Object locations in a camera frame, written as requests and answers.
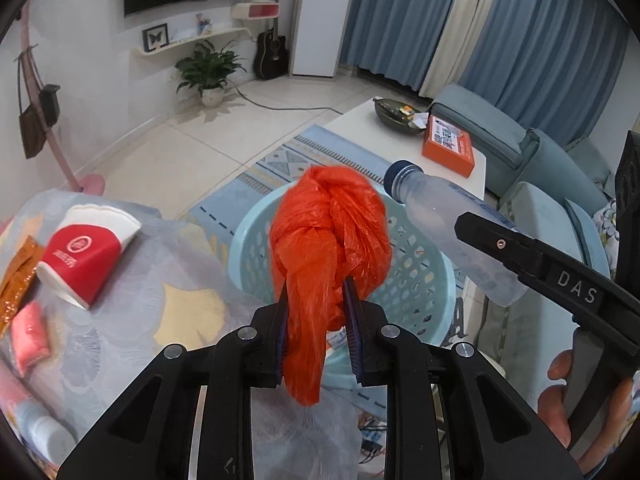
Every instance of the light blue sofa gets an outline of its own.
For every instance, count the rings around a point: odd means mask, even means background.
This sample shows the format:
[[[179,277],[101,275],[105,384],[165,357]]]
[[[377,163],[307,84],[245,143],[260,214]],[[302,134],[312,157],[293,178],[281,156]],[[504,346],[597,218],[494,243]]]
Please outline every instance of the light blue sofa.
[[[590,214],[575,203],[561,202],[533,184],[518,182],[502,197],[500,211],[529,236],[609,277],[607,256]],[[546,376],[549,365],[572,347],[576,327],[569,312],[528,290],[508,308],[488,302],[478,348],[504,368],[511,385],[536,409],[538,396],[553,383]]]
[[[524,129],[479,95],[456,84],[442,89],[430,111],[469,132],[474,147],[486,156],[486,187],[498,197],[518,182],[529,182],[557,202],[572,200],[590,215],[607,203],[602,193],[604,182],[598,192],[593,192],[593,186],[595,176],[607,179],[608,169],[604,175],[601,171],[588,175],[576,160],[593,154],[587,153],[588,142],[572,155],[544,132]]]

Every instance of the white curtain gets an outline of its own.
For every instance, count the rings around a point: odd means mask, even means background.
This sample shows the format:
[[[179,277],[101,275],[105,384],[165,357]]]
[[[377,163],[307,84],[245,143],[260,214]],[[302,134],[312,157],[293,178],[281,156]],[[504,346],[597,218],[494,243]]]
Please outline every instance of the white curtain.
[[[419,94],[434,98],[455,83],[478,42],[494,0],[454,0]]]

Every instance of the blue curtain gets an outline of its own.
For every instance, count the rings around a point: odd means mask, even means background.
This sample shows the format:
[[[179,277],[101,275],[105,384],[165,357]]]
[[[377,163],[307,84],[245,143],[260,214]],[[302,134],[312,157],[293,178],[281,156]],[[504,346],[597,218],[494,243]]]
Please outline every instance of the blue curtain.
[[[593,130],[628,34],[606,0],[494,0],[459,84],[564,146]]]
[[[453,0],[353,0],[340,60],[422,86]]]

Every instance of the brown bag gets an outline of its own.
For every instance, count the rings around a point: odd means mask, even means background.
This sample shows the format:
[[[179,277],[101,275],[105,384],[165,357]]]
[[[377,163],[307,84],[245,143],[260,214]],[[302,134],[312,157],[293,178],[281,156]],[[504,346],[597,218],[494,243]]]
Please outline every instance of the brown bag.
[[[44,148],[47,142],[47,133],[42,126],[38,111],[32,103],[22,111],[22,93],[20,91],[20,66],[28,53],[20,54],[18,58],[18,104],[20,105],[20,134],[22,136],[22,146],[24,148],[24,156],[33,158]]]

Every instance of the area rug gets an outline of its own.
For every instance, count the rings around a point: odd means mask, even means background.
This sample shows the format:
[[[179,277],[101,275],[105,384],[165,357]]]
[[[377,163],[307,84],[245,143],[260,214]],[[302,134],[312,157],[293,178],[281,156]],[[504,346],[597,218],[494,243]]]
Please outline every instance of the area rug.
[[[255,203],[274,189],[300,178],[312,165],[335,164],[349,166],[381,185],[391,161],[321,126],[313,125],[207,196],[182,219],[204,229],[212,250],[226,265],[236,228]],[[465,336],[462,301],[465,275],[455,266],[454,270],[456,309],[443,345],[459,341]]]

